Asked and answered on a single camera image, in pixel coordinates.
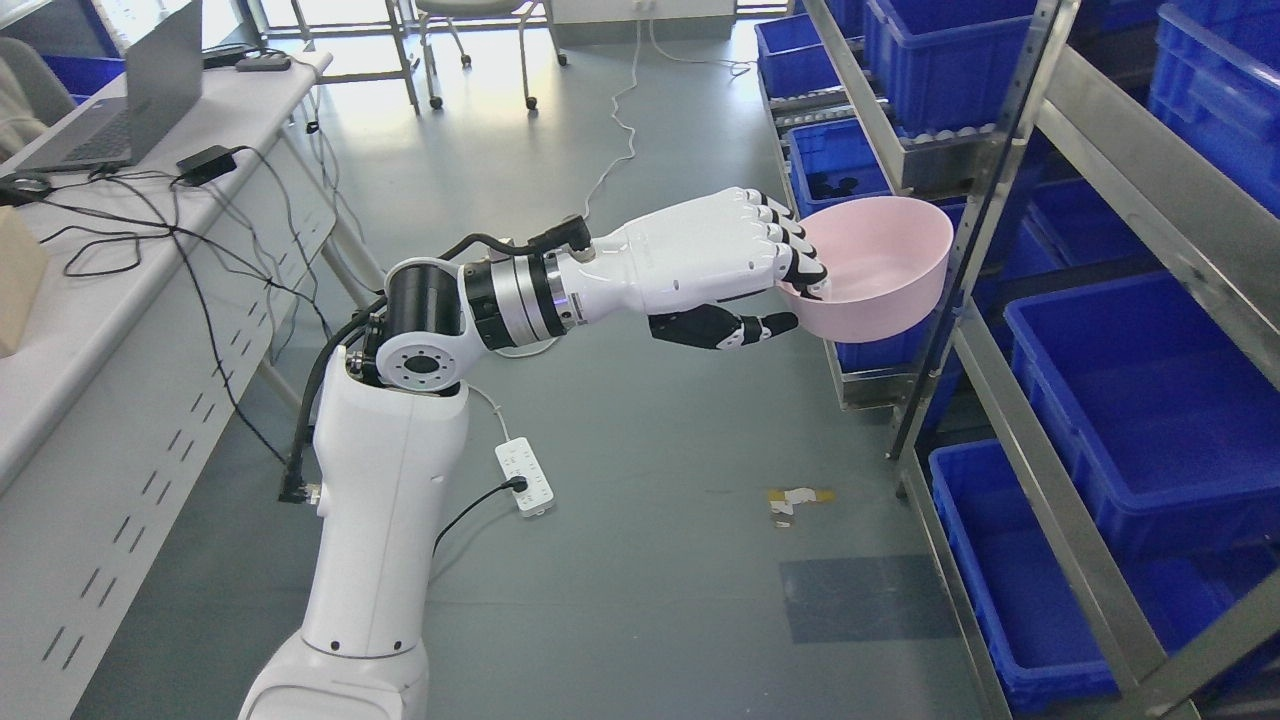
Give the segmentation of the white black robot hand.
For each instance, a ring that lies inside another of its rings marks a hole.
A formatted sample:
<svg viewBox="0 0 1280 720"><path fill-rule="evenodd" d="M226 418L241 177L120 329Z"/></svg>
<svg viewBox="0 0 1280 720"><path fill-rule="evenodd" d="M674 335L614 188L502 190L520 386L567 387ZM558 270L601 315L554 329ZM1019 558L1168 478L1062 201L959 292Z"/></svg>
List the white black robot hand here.
<svg viewBox="0 0 1280 720"><path fill-rule="evenodd" d="M724 302L791 284L806 299L827 290L828 272L794 214L756 190L731 187L625 223L595 238L595 255L557 258L577 322L628 310L657 340L728 350L797 327L792 313L744 316Z"/></svg>

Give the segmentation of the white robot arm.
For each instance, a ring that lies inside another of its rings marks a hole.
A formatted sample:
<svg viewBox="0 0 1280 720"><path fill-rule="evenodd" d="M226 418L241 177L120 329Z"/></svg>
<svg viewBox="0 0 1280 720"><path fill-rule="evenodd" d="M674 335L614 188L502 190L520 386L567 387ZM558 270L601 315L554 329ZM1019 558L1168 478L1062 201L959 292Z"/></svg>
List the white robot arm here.
<svg viewBox="0 0 1280 720"><path fill-rule="evenodd" d="M365 347L339 340L308 379L321 395L317 564L302 626L255 679L242 719L425 715L425 598L447 478L467 438L465 374L492 348L563 334L571 307L556 252L593 252L579 217L524 246L486 234L463 243L500 260L394 265L381 306L356 320Z"/></svg>

